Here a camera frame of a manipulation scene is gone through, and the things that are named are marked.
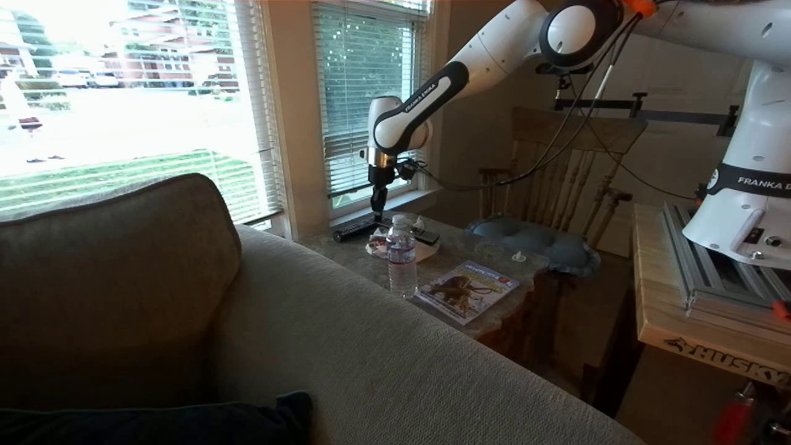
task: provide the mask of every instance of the magazine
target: magazine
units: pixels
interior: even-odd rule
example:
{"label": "magazine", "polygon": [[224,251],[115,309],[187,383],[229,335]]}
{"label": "magazine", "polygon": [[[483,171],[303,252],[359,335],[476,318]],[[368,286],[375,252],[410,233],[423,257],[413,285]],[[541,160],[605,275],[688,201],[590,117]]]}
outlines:
{"label": "magazine", "polygon": [[476,263],[463,263],[447,275],[418,286],[415,295],[458,325],[470,325],[516,286],[518,281],[511,278]]}

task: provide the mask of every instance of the window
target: window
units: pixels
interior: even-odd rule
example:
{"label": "window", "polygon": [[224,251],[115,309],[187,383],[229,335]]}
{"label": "window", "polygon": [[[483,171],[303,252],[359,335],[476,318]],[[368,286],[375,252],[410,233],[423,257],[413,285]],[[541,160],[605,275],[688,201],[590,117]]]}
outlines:
{"label": "window", "polygon": [[258,0],[2,3],[0,213],[177,174],[212,178],[234,222],[282,213],[261,16]]}
{"label": "window", "polygon": [[316,7],[326,191],[337,211],[370,199],[361,158],[368,105],[415,92],[426,17],[427,0],[324,0]]}

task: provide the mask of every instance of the robotic arm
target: robotic arm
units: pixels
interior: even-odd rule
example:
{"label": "robotic arm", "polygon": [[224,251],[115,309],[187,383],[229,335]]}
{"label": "robotic arm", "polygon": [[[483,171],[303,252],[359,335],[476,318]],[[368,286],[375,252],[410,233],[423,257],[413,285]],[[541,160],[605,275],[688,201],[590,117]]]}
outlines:
{"label": "robotic arm", "polygon": [[[640,35],[754,59],[741,118],[684,238],[740,263],[791,270],[791,3],[788,0],[622,0]],[[410,98],[370,105],[370,208],[381,220],[398,153],[426,142],[423,124],[450,98],[507,80],[531,58],[574,68],[622,23],[621,0],[569,0],[546,13],[515,0]]]}

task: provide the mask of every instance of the couch armrest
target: couch armrest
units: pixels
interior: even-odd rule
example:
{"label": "couch armrest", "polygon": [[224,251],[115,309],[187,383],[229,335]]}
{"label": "couch armrest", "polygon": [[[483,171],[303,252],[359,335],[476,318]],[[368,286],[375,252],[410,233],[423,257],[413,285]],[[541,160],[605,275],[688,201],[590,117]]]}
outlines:
{"label": "couch armrest", "polygon": [[611,419],[293,242],[240,229],[223,399],[308,390],[316,443],[636,443]]}

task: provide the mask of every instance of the couch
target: couch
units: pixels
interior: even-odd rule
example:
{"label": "couch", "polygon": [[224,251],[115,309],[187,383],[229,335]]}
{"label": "couch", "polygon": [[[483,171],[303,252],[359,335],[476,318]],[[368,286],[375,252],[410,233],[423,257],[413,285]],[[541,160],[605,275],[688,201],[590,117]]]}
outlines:
{"label": "couch", "polygon": [[344,264],[234,228],[203,176],[0,222],[2,410],[286,393],[312,400],[308,443],[640,443]]}

